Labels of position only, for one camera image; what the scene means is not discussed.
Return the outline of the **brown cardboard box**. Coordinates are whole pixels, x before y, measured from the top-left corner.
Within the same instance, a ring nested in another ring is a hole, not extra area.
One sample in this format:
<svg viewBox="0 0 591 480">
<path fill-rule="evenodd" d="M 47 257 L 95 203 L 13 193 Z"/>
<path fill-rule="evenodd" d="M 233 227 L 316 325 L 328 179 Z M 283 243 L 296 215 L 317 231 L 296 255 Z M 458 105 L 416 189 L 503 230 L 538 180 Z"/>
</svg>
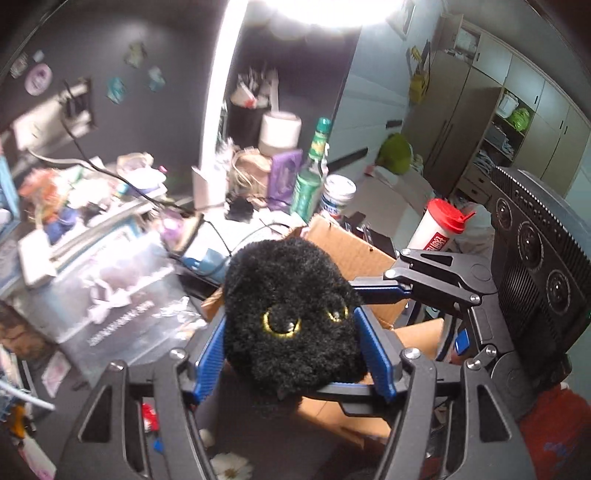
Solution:
<svg viewBox="0 0 591 480">
<path fill-rule="evenodd" d="M 253 412 L 387 437 L 404 386 L 388 336 L 412 293 L 385 278 L 398 261 L 322 216 L 263 216 L 224 237 L 232 248 L 208 268 L 219 286 L 202 308 L 226 316 L 224 359 Z"/>
</svg>

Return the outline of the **black plush toy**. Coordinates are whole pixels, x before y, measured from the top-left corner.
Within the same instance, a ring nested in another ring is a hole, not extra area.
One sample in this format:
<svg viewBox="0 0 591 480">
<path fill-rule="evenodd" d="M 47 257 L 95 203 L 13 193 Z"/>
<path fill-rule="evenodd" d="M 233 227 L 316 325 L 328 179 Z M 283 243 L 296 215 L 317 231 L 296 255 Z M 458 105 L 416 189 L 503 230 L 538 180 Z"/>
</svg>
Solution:
<svg viewBox="0 0 591 480">
<path fill-rule="evenodd" d="M 353 319 L 360 297 L 314 243 L 246 245 L 229 263 L 222 297 L 225 358 L 260 392 L 286 400 L 366 377 Z"/>
</svg>

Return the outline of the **white blue can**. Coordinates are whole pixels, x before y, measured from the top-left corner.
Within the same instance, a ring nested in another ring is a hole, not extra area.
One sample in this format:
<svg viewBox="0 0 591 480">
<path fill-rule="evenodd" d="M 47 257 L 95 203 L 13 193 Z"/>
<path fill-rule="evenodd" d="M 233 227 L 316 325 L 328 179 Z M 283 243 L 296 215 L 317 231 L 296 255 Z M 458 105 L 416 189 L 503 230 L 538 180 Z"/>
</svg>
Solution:
<svg viewBox="0 0 591 480">
<path fill-rule="evenodd" d="M 320 200 L 320 210 L 332 219 L 339 220 L 342 212 L 356 195 L 356 184 L 339 174 L 331 174 L 325 179 Z"/>
</svg>

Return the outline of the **purple tissue pack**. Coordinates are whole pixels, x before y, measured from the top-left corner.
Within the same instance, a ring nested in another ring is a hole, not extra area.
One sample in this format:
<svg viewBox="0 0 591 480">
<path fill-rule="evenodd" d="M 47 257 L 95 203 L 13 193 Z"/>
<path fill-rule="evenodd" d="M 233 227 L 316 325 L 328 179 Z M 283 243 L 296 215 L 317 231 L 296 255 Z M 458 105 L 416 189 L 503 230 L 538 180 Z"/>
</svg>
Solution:
<svg viewBox="0 0 591 480">
<path fill-rule="evenodd" d="M 284 210 L 290 206 L 294 184 L 303 163 L 303 150 L 281 152 L 271 157 L 266 202 L 270 210 Z"/>
</svg>

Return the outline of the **white paper roll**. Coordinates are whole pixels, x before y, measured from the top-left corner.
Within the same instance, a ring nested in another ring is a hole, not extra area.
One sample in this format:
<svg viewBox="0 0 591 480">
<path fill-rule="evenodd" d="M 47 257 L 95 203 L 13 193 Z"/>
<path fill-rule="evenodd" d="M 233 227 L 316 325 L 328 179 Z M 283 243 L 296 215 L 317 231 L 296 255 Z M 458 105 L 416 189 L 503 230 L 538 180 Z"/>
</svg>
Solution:
<svg viewBox="0 0 591 480">
<path fill-rule="evenodd" d="M 259 132 L 259 152 L 266 156 L 297 149 L 301 135 L 301 118 L 294 113 L 264 113 Z"/>
</svg>

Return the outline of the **clear plastic zip bag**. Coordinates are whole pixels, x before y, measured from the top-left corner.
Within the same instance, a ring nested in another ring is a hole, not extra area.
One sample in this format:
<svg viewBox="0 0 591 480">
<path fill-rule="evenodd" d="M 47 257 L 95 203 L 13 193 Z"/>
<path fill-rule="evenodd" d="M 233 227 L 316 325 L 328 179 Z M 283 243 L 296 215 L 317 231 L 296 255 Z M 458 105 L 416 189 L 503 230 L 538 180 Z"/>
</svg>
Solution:
<svg viewBox="0 0 591 480">
<path fill-rule="evenodd" d="M 10 303 L 86 375 L 159 345 L 181 345 L 204 326 L 159 235 L 133 220 L 115 228 L 48 284 L 19 283 Z"/>
</svg>

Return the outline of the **red lid white cup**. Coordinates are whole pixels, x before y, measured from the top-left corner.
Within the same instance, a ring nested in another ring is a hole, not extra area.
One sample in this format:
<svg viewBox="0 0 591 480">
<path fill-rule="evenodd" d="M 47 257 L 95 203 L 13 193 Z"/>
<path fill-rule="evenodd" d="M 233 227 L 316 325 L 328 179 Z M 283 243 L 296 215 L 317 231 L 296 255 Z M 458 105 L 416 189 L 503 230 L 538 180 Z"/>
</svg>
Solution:
<svg viewBox="0 0 591 480">
<path fill-rule="evenodd" d="M 447 201 L 435 198 L 429 201 L 408 249 L 441 251 L 451 240 L 462 234 L 475 211 L 464 214 Z"/>
</svg>

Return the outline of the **white fabric flower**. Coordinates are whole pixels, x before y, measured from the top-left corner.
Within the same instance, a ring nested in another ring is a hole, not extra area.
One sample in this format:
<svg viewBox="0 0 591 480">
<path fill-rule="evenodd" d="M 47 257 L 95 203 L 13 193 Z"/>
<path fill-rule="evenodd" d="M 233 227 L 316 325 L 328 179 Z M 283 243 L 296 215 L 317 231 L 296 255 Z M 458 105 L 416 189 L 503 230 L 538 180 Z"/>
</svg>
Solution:
<svg viewBox="0 0 591 480">
<path fill-rule="evenodd" d="M 232 452 L 211 458 L 211 467 L 218 480 L 250 480 L 253 466 L 245 457 Z"/>
</svg>

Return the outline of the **white desk lamp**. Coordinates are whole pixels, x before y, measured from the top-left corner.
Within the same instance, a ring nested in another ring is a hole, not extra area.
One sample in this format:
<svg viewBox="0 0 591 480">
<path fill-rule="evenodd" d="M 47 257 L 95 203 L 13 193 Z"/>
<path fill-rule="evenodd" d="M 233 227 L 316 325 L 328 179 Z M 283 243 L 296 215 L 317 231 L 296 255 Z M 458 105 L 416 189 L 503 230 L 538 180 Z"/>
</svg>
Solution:
<svg viewBox="0 0 591 480">
<path fill-rule="evenodd" d="M 276 71 L 276 109 L 301 118 L 307 147 L 318 118 L 335 118 L 363 28 L 381 26 L 400 1 L 226 1 L 205 97 L 193 190 L 214 202 L 224 191 L 218 121 L 243 68 Z"/>
</svg>

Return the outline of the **green glass bottle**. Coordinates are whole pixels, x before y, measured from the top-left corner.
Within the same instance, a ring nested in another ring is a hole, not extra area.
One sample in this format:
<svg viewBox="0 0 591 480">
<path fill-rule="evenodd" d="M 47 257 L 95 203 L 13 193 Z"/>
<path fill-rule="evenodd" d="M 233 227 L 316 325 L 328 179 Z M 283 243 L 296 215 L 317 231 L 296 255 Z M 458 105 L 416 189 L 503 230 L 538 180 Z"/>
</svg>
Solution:
<svg viewBox="0 0 591 480">
<path fill-rule="evenodd" d="M 325 159 L 325 146 L 332 130 L 332 120 L 321 117 L 315 126 L 308 157 L 294 183 L 294 195 L 291 199 L 290 213 L 297 214 L 302 221 L 308 222 L 315 211 L 318 192 L 324 183 L 322 160 Z"/>
</svg>

